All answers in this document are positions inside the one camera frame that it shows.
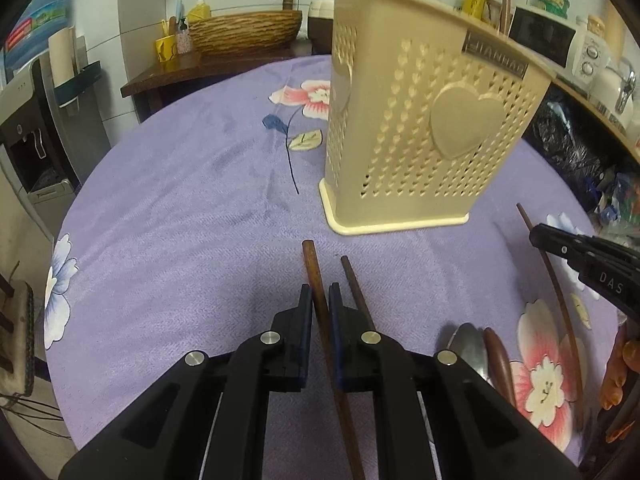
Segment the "right hand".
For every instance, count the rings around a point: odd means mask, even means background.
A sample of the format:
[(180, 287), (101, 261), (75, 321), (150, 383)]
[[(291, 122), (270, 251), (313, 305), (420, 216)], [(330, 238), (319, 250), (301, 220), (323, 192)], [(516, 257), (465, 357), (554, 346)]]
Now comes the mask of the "right hand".
[(639, 399), (630, 400), (638, 375), (639, 327), (627, 318), (618, 328), (599, 392), (600, 408), (606, 412), (619, 408), (615, 417), (622, 418), (605, 428), (606, 444), (624, 440), (639, 425)]

